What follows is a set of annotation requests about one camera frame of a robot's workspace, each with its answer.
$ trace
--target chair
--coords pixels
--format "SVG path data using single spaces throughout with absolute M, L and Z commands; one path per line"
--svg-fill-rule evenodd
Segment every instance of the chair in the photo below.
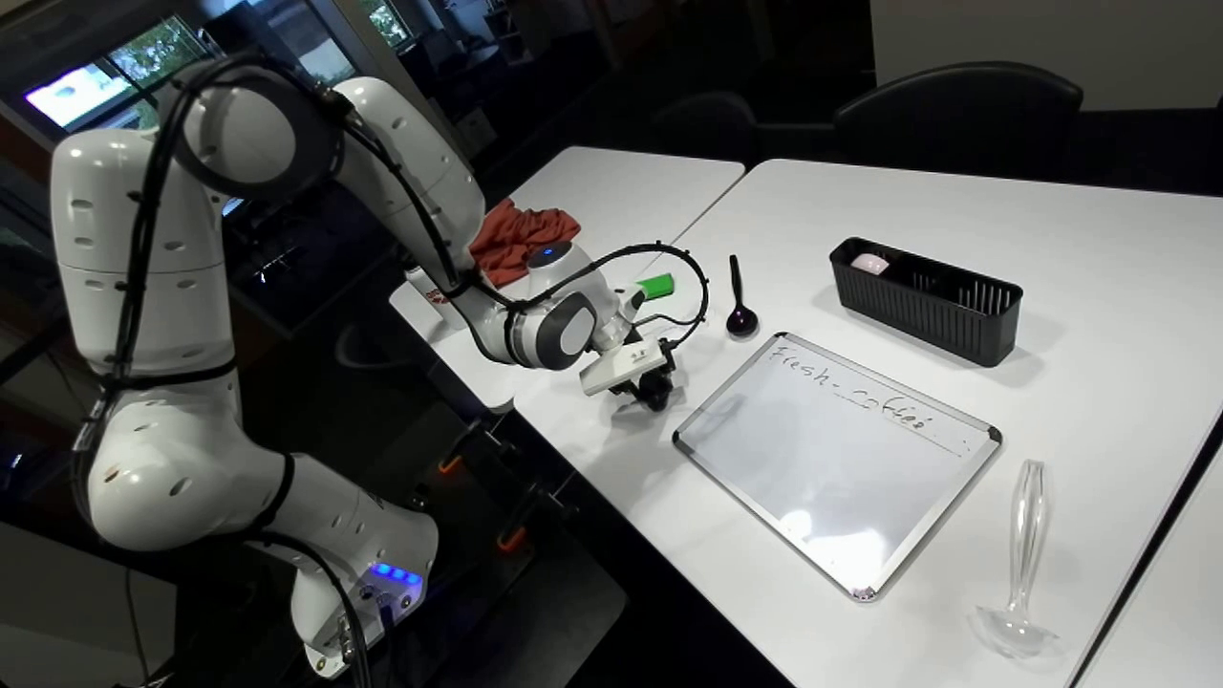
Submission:
M 1223 100 L 1215 103 L 1215 196 L 1223 196 Z
M 890 82 L 834 115 L 837 154 L 867 166 L 1024 172 L 1050 166 L 1080 89 L 1014 63 L 965 63 Z
M 669 154 L 727 158 L 753 166 L 762 158 L 755 115 L 737 91 L 695 91 L 649 120 L 649 133 Z

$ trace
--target cable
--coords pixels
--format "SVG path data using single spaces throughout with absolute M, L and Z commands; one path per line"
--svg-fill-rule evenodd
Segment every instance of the cable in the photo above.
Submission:
M 649 312 L 649 316 L 634 323 L 634 329 L 642 329 L 642 325 L 649 325 L 649 323 L 666 323 L 666 325 L 678 325 L 678 329 L 693 329 L 693 316 L 679 323 L 679 316 L 669 316 L 669 312 Z
M 179 95 L 170 100 L 170 106 L 165 115 L 165 126 L 158 131 L 158 140 L 148 151 L 148 166 L 145 166 L 145 176 L 142 176 L 142 191 L 135 196 L 139 213 L 135 213 L 135 224 L 131 224 L 131 255 L 127 255 L 127 278 L 123 278 L 114 351 L 108 354 L 108 371 L 98 374 L 98 394 L 95 394 L 93 408 L 84 412 L 81 431 L 72 439 L 70 474 L 76 483 L 86 478 L 93 460 L 95 460 L 98 439 L 102 439 L 102 427 L 108 427 L 108 418 L 111 418 L 111 408 L 114 408 L 114 403 L 118 403 L 118 394 L 123 394 L 123 388 L 131 380 L 131 360 L 135 360 L 139 333 L 142 333 L 142 312 L 145 312 L 145 282 L 148 282 L 159 191 L 165 191 L 176 144 L 183 137 L 183 123 L 192 115 L 192 103 L 201 95 L 201 89 L 209 89 L 215 82 L 220 82 L 225 74 L 244 70 L 244 65 L 262 65 L 271 74 L 284 74 L 280 63 L 266 63 L 261 54 L 237 54 L 237 56 L 215 63 L 215 65 L 200 70 L 179 89 Z M 84 484 L 76 484 L 72 493 L 81 493 L 76 509 L 86 521 Z
M 131 594 L 131 570 L 123 570 L 123 602 L 127 602 L 127 618 L 131 618 L 131 641 L 135 641 L 139 660 L 142 660 L 142 681 L 148 686 L 153 672 L 148 672 L 148 653 L 145 653 L 145 637 L 142 637 L 142 614 L 139 614 L 139 605 L 135 605 L 135 594 Z
M 381 618 L 385 669 L 388 669 L 388 672 L 381 672 L 381 686 L 414 686 L 414 681 L 401 681 L 401 678 L 396 678 L 396 651 L 392 651 L 392 637 L 388 637 L 388 630 L 392 630 L 392 613 L 388 613 L 388 609 L 378 609 L 378 618 Z
M 415 209 L 415 218 L 421 218 L 421 224 L 423 224 L 423 237 L 428 237 L 428 244 L 432 244 L 432 254 L 439 255 L 447 278 L 462 288 L 458 267 L 455 267 L 455 259 L 451 259 L 451 249 L 447 249 L 439 224 L 432 222 L 432 209 L 421 204 L 421 196 L 415 196 L 415 186 L 405 181 L 401 166 L 385 154 L 385 140 L 381 140 L 355 110 L 349 115 L 349 123 L 350 123 L 350 126 L 342 126 L 342 131 L 349 131 L 349 133 L 396 181 L 396 186 L 409 196 L 409 204 L 414 204 L 414 209 Z
M 642 254 L 666 254 L 666 255 L 678 255 L 693 277 L 695 277 L 695 282 L 698 282 L 698 307 L 695 307 L 695 316 L 688 323 L 688 329 L 678 338 L 678 340 L 666 340 L 671 351 L 702 325 L 702 316 L 708 316 L 708 307 L 711 307 L 711 288 L 708 288 L 708 277 L 702 277 L 702 267 L 693 259 L 693 254 L 683 254 L 683 249 L 671 249 L 671 244 L 621 244 L 621 249 L 614 249 L 614 254 L 607 254 L 607 255 L 601 255 L 601 259 L 592 259 L 592 265 L 585 265 L 579 272 L 572 272 L 572 277 L 567 277 L 563 282 L 553 282 L 553 288 L 546 288 L 541 295 L 534 295 L 534 297 L 522 297 L 522 301 L 513 301 L 514 310 L 534 310 L 539 301 L 546 301 L 550 295 L 556 295 L 563 288 L 569 288 L 569 282 L 577 282 L 577 278 L 585 278 L 585 277 L 592 277 L 592 272 L 601 272 L 605 265 L 613 265 L 613 259 L 621 259 L 621 255 L 642 255 Z
M 355 614 L 336 570 L 312 547 L 306 547 L 303 539 L 292 539 L 292 537 L 280 537 L 280 530 L 261 530 L 253 539 L 266 544 L 266 547 L 298 549 L 303 558 L 308 558 L 327 576 L 327 586 L 336 589 L 336 595 L 342 605 L 342 622 L 349 622 L 349 637 L 350 637 L 350 660 L 349 660 L 350 686 L 367 686 L 370 688 L 373 672 L 370 672 L 367 628 L 360 622 L 360 614 Z

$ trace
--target black basket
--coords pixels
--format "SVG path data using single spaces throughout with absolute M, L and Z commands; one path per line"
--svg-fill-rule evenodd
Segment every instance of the black basket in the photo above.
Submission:
M 886 267 L 878 277 L 851 267 L 864 254 L 886 259 Z M 864 237 L 841 242 L 828 259 L 846 310 L 878 316 L 983 367 L 997 367 L 1015 344 L 1024 292 L 1014 282 Z

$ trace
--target wall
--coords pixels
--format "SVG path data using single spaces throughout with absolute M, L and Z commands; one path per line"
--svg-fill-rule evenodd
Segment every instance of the wall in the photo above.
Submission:
M 1089 110 L 1210 106 L 1223 95 L 1219 0 L 872 0 L 876 70 L 1030 63 Z

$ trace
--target small whiteboard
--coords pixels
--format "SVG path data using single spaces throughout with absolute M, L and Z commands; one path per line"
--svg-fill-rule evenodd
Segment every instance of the small whiteboard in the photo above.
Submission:
M 771 338 L 678 446 L 872 602 L 997 455 L 1002 431 L 799 338 Z

